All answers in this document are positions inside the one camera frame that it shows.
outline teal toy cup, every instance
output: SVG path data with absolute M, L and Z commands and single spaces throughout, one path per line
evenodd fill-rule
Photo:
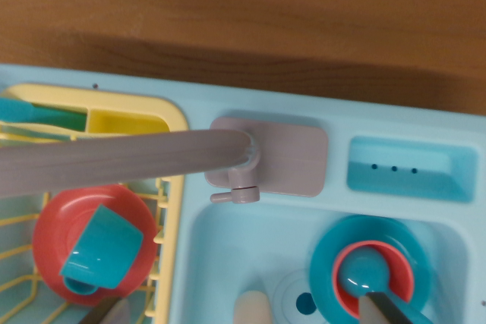
M 143 238 L 130 222 L 100 205 L 59 273 L 65 286 L 79 295 L 116 288 L 135 261 Z

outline wooden table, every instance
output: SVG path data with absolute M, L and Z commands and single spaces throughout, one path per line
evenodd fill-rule
M 0 0 L 0 62 L 486 115 L 486 2 Z

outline red plate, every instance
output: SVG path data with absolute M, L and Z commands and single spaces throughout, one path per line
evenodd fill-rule
M 112 290 L 99 288 L 91 295 L 69 291 L 59 275 L 81 232 L 103 204 L 144 233 L 142 246 L 128 274 Z M 66 190 L 56 195 L 40 213 L 33 232 L 33 258 L 44 282 L 56 294 L 69 302 L 87 306 L 97 305 L 104 297 L 127 297 L 148 276 L 156 257 L 157 234 L 152 213 L 143 200 L 121 185 L 86 187 Z

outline yellow dish rack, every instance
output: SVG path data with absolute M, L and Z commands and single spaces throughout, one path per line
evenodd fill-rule
M 85 131 L 72 131 L 45 124 L 0 122 L 0 145 L 3 146 L 23 143 L 55 143 L 63 140 L 114 137 L 127 134 L 186 131 L 188 129 L 188 124 L 181 111 L 172 103 L 157 98 L 27 83 L 8 88 L 2 95 L 31 102 L 34 105 L 87 114 Z M 170 186 L 169 195 L 166 193 L 168 184 Z M 155 324 L 166 324 L 169 318 L 184 177 L 157 178 L 152 193 L 137 191 L 136 188 L 127 183 L 125 183 L 125 186 L 129 186 L 144 201 L 156 202 L 154 219 L 159 234 L 154 238 L 154 241 L 163 245 L 163 254 L 156 258 L 146 282 L 138 289 L 145 292 L 145 298 L 144 310 L 137 317 L 136 323 L 141 324 L 148 316 L 153 318 Z M 51 195 L 50 192 L 43 194 L 42 207 L 49 203 Z M 0 216 L 0 228 L 35 221 L 35 219 L 38 219 L 39 213 L 10 216 L 4 219 Z M 8 260 L 15 255 L 31 251 L 31 249 L 32 244 L 27 243 L 3 252 L 0 251 L 0 260 Z M 41 281 L 42 277 L 34 266 L 31 274 L 15 277 L 5 283 L 0 282 L 0 293 L 23 282 L 30 282 L 31 284 L 30 296 L 0 316 L 0 324 L 8 322 L 34 302 L 38 284 Z M 64 302 L 48 316 L 39 318 L 39 322 L 42 324 L 54 322 L 71 305 Z

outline drain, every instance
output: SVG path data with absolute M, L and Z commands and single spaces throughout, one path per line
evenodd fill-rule
M 317 309 L 310 292 L 300 294 L 295 302 L 295 307 L 297 307 L 300 314 L 304 315 L 311 315 Z
M 308 274 L 299 270 L 283 277 L 272 299 L 276 324 L 326 324 L 312 299 Z

